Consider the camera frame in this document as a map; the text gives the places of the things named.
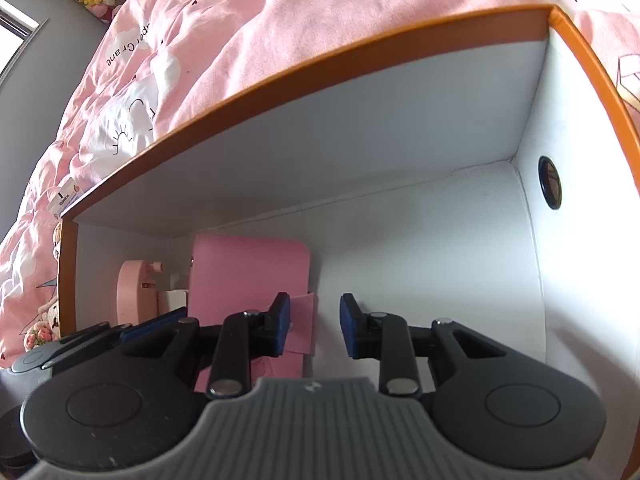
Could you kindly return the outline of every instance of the pink duvet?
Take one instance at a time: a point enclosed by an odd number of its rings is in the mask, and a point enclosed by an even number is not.
[[[88,190],[216,102],[317,54],[442,14],[540,0],[129,0],[71,96],[0,246],[0,366],[24,351],[55,295],[50,198],[70,175]],[[640,124],[640,0],[560,4]]]

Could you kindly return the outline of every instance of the gray ribbed base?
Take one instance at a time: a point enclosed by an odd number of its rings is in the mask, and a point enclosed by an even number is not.
[[[368,379],[260,380],[241,399],[209,403],[183,442],[145,465],[89,474],[40,463],[24,477],[81,478],[602,480],[587,460],[541,472],[479,462],[445,440],[419,403],[381,396]]]

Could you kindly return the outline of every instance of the black round object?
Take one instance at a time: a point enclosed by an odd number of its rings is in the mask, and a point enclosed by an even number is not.
[[[431,329],[444,351],[430,364],[447,373],[438,375],[430,415],[454,446],[518,470],[592,455],[606,418],[587,386],[457,323]]]
[[[83,426],[108,428],[136,416],[141,404],[140,395],[128,386],[93,384],[71,395],[66,402],[66,411]]]
[[[541,156],[538,160],[538,178],[546,204],[551,209],[560,209],[562,203],[560,176],[558,175],[558,170],[556,170],[556,165],[553,164],[548,156]]]
[[[487,411],[503,424],[535,428],[554,420],[560,412],[558,398],[535,384],[506,384],[484,400]]]
[[[157,350],[158,336],[152,333],[55,375],[35,390],[20,414],[34,453],[69,470],[107,471],[148,462],[181,442],[202,403],[201,395],[175,375],[181,354],[174,343],[187,344],[198,324],[180,325],[175,332],[183,333],[175,338],[173,329],[167,330],[169,338],[159,333],[169,345],[156,352],[160,357],[146,357]]]
[[[20,426],[20,404],[0,416],[0,463],[9,468],[36,463],[36,457]]]

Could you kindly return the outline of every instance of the round hole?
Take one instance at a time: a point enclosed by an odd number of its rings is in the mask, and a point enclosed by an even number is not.
[[[562,185],[558,170],[548,156],[541,156],[538,161],[538,177],[542,195],[551,209],[560,209],[562,203]]]

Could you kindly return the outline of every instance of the small card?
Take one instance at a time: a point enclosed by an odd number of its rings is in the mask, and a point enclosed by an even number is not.
[[[60,220],[60,215],[78,198],[78,193],[80,193],[80,187],[70,177],[49,202],[47,211],[53,215],[53,218]]]

